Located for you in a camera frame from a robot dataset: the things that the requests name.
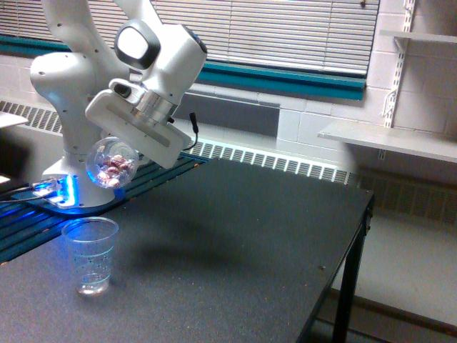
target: table surface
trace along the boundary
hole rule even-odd
[[[0,267],[0,342],[295,342],[371,197],[212,160],[105,215],[120,230],[100,297],[72,288],[62,237]]]

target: clear ball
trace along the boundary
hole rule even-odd
[[[117,137],[96,142],[87,155],[86,171],[97,186],[120,188],[135,176],[138,153]]]

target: clear plastic cup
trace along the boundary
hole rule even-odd
[[[101,217],[76,219],[62,229],[78,293],[98,295],[108,289],[118,230],[116,222]]]

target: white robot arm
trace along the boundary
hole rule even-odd
[[[142,73],[141,83],[113,79],[86,118],[165,168],[190,138],[170,123],[206,60],[206,47],[183,25],[162,24],[149,0],[115,0],[129,17],[116,36],[117,57]]]
[[[62,124],[64,157],[43,173],[72,183],[72,197],[47,199],[58,207],[94,207],[114,198],[86,175],[87,153],[101,129],[165,168],[190,142],[170,121],[204,65],[205,45],[185,26],[162,24],[149,0],[115,2],[130,20],[113,51],[97,32],[87,0],[42,0],[51,33],[72,51],[40,56],[31,66],[32,84]],[[130,69],[141,73],[141,82],[127,81]]]

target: window sill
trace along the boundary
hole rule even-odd
[[[62,43],[0,35],[0,52],[38,56],[55,51],[69,51]],[[289,96],[327,96],[362,100],[366,80],[299,71],[206,62],[198,82],[218,86],[274,92]]]

